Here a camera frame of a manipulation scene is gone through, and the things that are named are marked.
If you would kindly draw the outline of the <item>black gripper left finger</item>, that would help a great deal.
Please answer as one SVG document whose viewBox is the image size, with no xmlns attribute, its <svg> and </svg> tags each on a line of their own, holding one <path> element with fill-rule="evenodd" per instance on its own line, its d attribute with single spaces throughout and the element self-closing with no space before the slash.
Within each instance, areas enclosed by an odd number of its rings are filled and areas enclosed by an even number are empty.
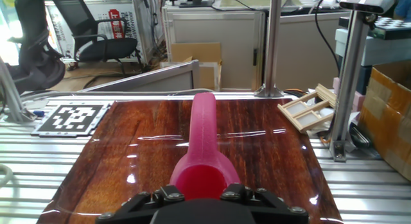
<svg viewBox="0 0 411 224">
<path fill-rule="evenodd" d="M 95 224 L 151 223 L 161 208 L 184 201 L 185 196 L 174 185 L 166 185 L 152 193 L 137 193 L 116 212 L 100 214 L 95 219 Z"/>
</svg>

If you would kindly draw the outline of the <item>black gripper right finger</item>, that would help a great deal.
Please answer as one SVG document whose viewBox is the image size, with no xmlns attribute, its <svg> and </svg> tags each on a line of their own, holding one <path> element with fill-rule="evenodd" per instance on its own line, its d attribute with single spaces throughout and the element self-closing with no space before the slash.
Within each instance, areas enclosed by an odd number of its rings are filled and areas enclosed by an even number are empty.
<svg viewBox="0 0 411 224">
<path fill-rule="evenodd" d="M 309 223 L 305 209 L 289 207 L 282 198 L 263 187 L 252 190 L 243 184 L 230 184 L 220 200 L 239 204 L 250 212 L 255 223 Z"/>
</svg>

